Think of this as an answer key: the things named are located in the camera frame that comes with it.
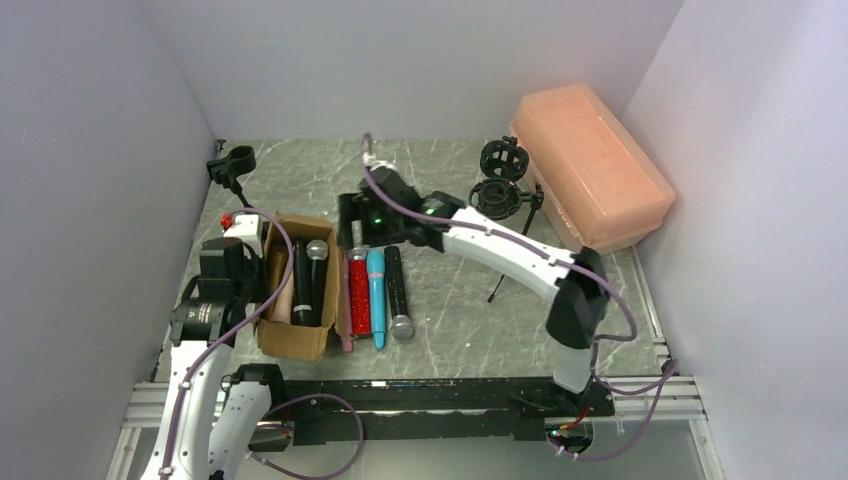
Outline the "blue microphone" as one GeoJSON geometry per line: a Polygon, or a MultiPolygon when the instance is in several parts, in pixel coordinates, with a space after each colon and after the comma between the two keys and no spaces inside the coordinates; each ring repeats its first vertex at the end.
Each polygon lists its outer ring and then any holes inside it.
{"type": "Polygon", "coordinates": [[[366,255],[371,334],[375,348],[386,345],[388,315],[386,312],[385,257],[382,251],[371,249],[366,255]]]}

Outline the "cardboard box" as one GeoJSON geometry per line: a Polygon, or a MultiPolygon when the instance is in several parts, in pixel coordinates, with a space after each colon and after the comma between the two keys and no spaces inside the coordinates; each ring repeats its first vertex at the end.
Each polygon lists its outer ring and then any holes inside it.
{"type": "Polygon", "coordinates": [[[278,217],[288,236],[272,227],[265,243],[268,283],[280,295],[255,322],[259,349],[266,355],[317,361],[332,332],[342,325],[343,255],[333,225],[316,217],[278,217]]]}

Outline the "red glitter microphone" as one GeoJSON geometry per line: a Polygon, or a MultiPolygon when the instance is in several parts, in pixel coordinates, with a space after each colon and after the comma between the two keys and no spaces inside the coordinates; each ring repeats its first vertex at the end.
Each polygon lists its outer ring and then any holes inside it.
{"type": "Polygon", "coordinates": [[[348,252],[351,333],[354,338],[372,335],[367,250],[354,247],[348,252]]]}

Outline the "black clip round-base stand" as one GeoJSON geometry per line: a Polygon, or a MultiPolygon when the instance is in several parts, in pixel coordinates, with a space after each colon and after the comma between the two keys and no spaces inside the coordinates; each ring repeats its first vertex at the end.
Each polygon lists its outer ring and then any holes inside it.
{"type": "Polygon", "coordinates": [[[224,157],[206,162],[210,180],[229,190],[246,208],[252,208],[252,205],[243,193],[239,177],[253,172],[256,166],[255,150],[249,145],[236,146],[224,157]]]}

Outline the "black glitter microphone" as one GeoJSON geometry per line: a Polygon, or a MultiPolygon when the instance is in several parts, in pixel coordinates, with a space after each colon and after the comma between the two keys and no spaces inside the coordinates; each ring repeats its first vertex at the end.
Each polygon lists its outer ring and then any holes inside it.
{"type": "Polygon", "coordinates": [[[400,249],[387,246],[385,257],[385,280],[390,307],[389,331],[397,341],[408,341],[414,337],[415,328],[410,318],[408,295],[400,249]]]}

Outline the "pink microphone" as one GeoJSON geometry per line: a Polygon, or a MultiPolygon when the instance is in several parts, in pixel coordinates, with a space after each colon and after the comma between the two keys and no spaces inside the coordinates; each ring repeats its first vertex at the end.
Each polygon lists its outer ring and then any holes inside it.
{"type": "Polygon", "coordinates": [[[338,320],[338,334],[341,339],[342,349],[345,353],[352,353],[354,339],[352,335],[352,317],[349,283],[349,263],[345,254],[341,256],[340,268],[340,319],[338,320]]]}

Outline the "black shock-mount round-base stand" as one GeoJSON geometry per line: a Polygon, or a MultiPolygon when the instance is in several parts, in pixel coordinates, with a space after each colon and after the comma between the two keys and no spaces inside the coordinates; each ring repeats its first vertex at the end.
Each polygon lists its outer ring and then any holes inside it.
{"type": "Polygon", "coordinates": [[[529,154],[513,136],[492,140],[481,150],[479,166],[487,178],[500,178],[515,182],[528,170],[529,154]]]}

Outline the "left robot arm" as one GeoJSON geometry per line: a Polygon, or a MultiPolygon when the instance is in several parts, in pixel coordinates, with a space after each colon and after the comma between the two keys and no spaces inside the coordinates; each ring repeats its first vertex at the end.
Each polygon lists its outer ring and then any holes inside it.
{"type": "Polygon", "coordinates": [[[232,479],[282,380],[276,367],[243,365],[216,408],[238,326],[268,298],[261,251],[237,237],[203,243],[200,271],[171,313],[170,376],[145,479],[232,479]]]}

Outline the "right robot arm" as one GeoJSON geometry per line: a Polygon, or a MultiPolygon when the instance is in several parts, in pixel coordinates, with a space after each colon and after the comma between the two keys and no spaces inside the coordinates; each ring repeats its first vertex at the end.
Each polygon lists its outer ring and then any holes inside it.
{"type": "Polygon", "coordinates": [[[553,382],[583,393],[590,384],[597,327],[611,297],[599,254],[532,240],[442,191],[421,195],[392,167],[370,167],[367,173],[357,191],[337,198],[341,244],[353,246],[358,223],[367,246],[429,247],[518,281],[550,305],[545,329],[557,345],[553,382]]]}

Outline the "black silver-head microphone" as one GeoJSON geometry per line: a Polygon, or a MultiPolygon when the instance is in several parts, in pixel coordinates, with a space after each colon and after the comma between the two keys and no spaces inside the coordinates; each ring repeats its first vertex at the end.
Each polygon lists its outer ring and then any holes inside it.
{"type": "Polygon", "coordinates": [[[310,292],[313,313],[311,326],[320,327],[323,314],[329,246],[324,240],[311,240],[307,244],[307,254],[310,262],[310,292]]]}

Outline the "purple glitter microphone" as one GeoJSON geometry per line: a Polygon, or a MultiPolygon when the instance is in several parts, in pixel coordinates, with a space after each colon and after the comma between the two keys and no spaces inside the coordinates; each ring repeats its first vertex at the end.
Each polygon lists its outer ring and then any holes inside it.
{"type": "Polygon", "coordinates": [[[294,243],[294,297],[291,323],[296,326],[313,327],[310,292],[310,262],[307,242],[297,239],[294,243]]]}

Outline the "orange plastic storage box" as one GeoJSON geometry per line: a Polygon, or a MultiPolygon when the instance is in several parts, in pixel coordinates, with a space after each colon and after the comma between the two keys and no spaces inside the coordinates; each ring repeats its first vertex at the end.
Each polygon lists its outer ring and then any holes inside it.
{"type": "Polygon", "coordinates": [[[676,194],[642,148],[585,83],[524,96],[510,134],[529,155],[524,176],[568,250],[600,254],[660,228],[676,194]]]}

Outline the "aluminium rail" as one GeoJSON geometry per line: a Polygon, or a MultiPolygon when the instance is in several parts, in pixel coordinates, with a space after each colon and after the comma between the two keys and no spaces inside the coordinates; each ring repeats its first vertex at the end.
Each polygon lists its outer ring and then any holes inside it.
{"type": "MultiPolygon", "coordinates": [[[[128,479],[138,444],[145,429],[156,429],[164,408],[168,385],[163,382],[142,382],[134,386],[124,415],[106,477],[128,479]]],[[[610,399],[615,408],[614,422],[638,422],[652,404],[654,394],[636,396],[613,393],[610,399]]],[[[707,419],[696,382],[691,376],[669,379],[660,393],[652,417],[654,421],[681,422],[694,438],[698,461],[696,466],[707,479],[724,479],[726,472],[707,419]]]]}

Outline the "black base frame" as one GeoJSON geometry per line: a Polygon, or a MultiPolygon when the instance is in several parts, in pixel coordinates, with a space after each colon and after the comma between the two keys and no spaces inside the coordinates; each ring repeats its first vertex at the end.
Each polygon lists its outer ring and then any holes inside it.
{"type": "Polygon", "coordinates": [[[546,438],[556,423],[614,415],[611,393],[592,384],[572,393],[549,377],[286,380],[264,420],[291,431],[296,446],[335,441],[546,438]]]}

